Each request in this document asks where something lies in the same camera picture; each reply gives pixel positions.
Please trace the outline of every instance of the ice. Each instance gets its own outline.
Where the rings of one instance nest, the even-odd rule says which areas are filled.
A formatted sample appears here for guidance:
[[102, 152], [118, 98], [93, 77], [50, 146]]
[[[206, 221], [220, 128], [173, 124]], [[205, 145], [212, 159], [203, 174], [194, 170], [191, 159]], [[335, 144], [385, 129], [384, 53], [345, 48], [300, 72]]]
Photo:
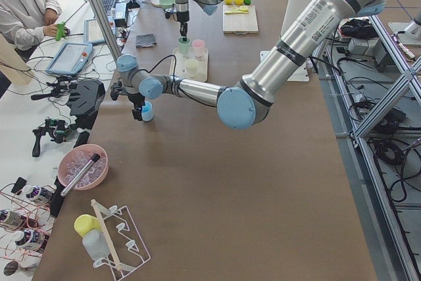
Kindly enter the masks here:
[[[94, 151], [90, 151], [89, 153], [83, 151], [75, 152], [74, 160], [66, 164], [67, 173], [64, 177], [64, 181], [66, 183], [70, 183], [70, 181], [72, 181], [79, 171], [87, 164], [94, 153]], [[105, 158], [101, 156], [91, 169], [88, 170], [85, 176], [76, 184], [76, 188], [82, 188], [96, 181], [96, 179], [98, 179], [104, 171], [105, 165]]]

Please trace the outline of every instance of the pink bowl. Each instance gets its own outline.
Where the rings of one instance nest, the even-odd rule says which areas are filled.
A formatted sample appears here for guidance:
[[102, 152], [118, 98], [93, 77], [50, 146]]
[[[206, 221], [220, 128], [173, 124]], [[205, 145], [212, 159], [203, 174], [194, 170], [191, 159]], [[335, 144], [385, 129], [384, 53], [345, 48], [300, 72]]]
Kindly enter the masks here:
[[79, 188], [77, 188], [75, 186], [74, 190], [88, 190], [88, 189], [91, 189], [91, 188], [94, 188], [94, 187], [98, 186], [105, 179], [105, 176], [108, 173], [109, 164], [108, 164], [108, 156], [107, 156], [107, 153], [105, 152], [105, 150], [101, 146], [95, 145], [95, 144], [84, 144], [84, 145], [78, 146], [78, 147], [72, 149], [71, 151], [69, 151], [66, 154], [66, 156], [63, 157], [63, 159], [62, 159], [62, 161], [60, 162], [60, 165], [59, 165], [59, 181], [60, 181], [60, 183], [64, 186], [67, 186], [69, 184], [70, 180], [66, 179], [66, 175], [68, 174], [68, 164], [75, 161], [77, 152], [82, 152], [84, 154], [84, 156], [86, 156], [86, 157], [88, 157], [88, 155], [91, 152], [95, 152], [96, 154], [101, 156], [100, 159], [105, 158], [105, 168], [102, 171], [102, 173], [100, 174], [100, 176], [98, 178], [96, 178], [93, 182], [89, 183], [86, 186], [79, 187]]

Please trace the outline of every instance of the pink cup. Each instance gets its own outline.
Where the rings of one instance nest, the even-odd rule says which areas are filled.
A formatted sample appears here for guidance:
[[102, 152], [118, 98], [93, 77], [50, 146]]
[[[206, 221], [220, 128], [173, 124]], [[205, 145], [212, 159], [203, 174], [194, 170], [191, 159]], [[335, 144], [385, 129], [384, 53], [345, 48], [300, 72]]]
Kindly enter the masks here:
[[205, 54], [205, 41], [202, 39], [195, 39], [191, 42], [195, 56], [200, 59]]

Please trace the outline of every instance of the plastic bottle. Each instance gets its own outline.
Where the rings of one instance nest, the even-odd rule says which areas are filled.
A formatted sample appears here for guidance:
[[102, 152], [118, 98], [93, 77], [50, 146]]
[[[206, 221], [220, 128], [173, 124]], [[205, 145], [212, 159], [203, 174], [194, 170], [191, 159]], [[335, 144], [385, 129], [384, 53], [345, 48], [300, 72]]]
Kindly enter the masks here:
[[100, 230], [93, 229], [86, 233], [82, 244], [93, 261], [107, 258], [110, 254], [104, 234]]
[[33, 228], [37, 226], [37, 221], [32, 218], [25, 217], [8, 209], [0, 210], [0, 227], [8, 230], [18, 230], [20, 228]]
[[44, 205], [51, 201], [53, 198], [53, 192], [40, 186], [24, 186], [22, 192], [25, 193], [26, 197], [33, 201], [35, 204]]
[[37, 253], [44, 252], [48, 238], [48, 235], [37, 230], [19, 230], [12, 235], [12, 240], [14, 240], [16, 246]]

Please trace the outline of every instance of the blue joint cap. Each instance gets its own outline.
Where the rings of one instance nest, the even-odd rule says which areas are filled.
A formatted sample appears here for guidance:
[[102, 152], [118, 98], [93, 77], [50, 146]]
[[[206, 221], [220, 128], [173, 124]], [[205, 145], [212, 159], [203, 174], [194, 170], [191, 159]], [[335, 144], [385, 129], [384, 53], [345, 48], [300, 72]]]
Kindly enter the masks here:
[[208, 14], [208, 16], [211, 16], [212, 14], [215, 13], [217, 8], [218, 7], [216, 5], [206, 5], [203, 7], [203, 11], [205, 11]]
[[374, 16], [381, 13], [384, 10], [386, 2], [380, 3], [379, 5], [374, 5], [371, 7], [364, 7], [358, 13], [357, 16]]
[[131, 54], [124, 54], [117, 58], [116, 65], [119, 72], [128, 72], [137, 68], [137, 59]]
[[139, 84], [139, 92], [146, 98], [156, 99], [162, 95], [163, 84], [153, 77], [148, 77]]
[[225, 90], [216, 104], [218, 116], [230, 128], [242, 130], [253, 125], [256, 107], [250, 95], [238, 87]]

